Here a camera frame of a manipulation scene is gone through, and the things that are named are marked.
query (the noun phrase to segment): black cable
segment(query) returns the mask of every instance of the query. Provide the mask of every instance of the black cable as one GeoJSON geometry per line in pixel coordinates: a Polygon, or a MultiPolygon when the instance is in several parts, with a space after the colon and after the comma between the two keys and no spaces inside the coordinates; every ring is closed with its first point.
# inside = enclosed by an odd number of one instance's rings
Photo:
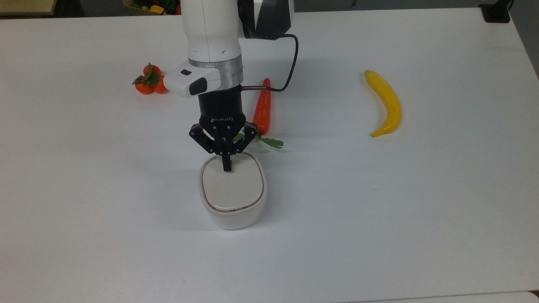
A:
{"type": "Polygon", "coordinates": [[[255,31],[255,30],[251,29],[248,26],[247,21],[245,20],[245,17],[243,15],[242,11],[241,11],[241,3],[242,2],[243,2],[243,0],[238,1],[238,13],[239,13],[239,18],[240,18],[241,23],[243,24],[243,26],[245,26],[249,31],[257,34],[259,37],[261,37],[263,39],[277,40],[277,39],[280,39],[280,38],[294,38],[294,41],[296,42],[296,49],[295,49],[295,53],[294,53],[294,60],[292,61],[292,67],[290,68],[290,73],[288,74],[288,79],[286,79],[286,83],[282,88],[273,88],[273,87],[267,87],[267,86],[242,86],[241,90],[242,91],[264,91],[264,90],[268,90],[268,91],[272,91],[272,92],[282,92],[288,87],[288,84],[290,83],[290,80],[292,79],[292,74],[294,73],[294,68],[296,67],[296,62],[298,60],[298,52],[299,52],[298,38],[296,37],[296,35],[293,35],[291,33],[287,33],[287,34],[284,34],[284,35],[265,35],[263,33],[259,33],[259,32],[255,31]]]}

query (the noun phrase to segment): banana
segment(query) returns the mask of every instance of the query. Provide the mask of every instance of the banana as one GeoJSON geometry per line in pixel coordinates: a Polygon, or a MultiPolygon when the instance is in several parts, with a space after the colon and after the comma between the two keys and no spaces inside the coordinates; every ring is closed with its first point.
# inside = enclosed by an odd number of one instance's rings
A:
{"type": "Polygon", "coordinates": [[[384,102],[385,108],[388,111],[388,117],[385,119],[382,127],[373,132],[371,137],[376,138],[383,134],[392,133],[400,123],[400,102],[397,94],[391,86],[379,74],[373,71],[365,71],[365,79],[370,87],[378,94],[384,102]]]}

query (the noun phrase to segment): floor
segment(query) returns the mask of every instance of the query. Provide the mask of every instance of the floor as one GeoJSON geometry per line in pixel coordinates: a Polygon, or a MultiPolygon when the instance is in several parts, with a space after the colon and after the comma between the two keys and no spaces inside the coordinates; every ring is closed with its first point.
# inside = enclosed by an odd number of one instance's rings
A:
{"type": "MultiPolygon", "coordinates": [[[[294,0],[296,11],[476,8],[495,0],[294,0]]],[[[128,16],[122,0],[80,0],[86,17],[128,16]]],[[[515,0],[511,16],[539,75],[539,1],[515,0]]]]}

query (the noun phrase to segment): yellow pepper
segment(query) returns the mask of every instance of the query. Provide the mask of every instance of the yellow pepper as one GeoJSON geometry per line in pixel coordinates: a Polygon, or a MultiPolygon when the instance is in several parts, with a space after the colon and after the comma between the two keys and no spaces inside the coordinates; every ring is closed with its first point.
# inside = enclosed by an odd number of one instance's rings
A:
{"type": "Polygon", "coordinates": [[[162,13],[165,9],[160,7],[159,5],[152,5],[150,8],[150,11],[156,12],[156,13],[162,13]]]}

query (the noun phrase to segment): container lid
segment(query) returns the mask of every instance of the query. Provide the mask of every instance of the container lid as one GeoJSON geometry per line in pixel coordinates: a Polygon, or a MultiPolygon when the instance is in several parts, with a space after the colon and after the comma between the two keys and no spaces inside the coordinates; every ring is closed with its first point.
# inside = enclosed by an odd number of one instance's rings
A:
{"type": "Polygon", "coordinates": [[[211,160],[202,170],[202,193],[217,211],[235,211],[260,200],[264,183],[256,161],[246,154],[236,155],[232,171],[223,171],[220,159],[211,160]]]}

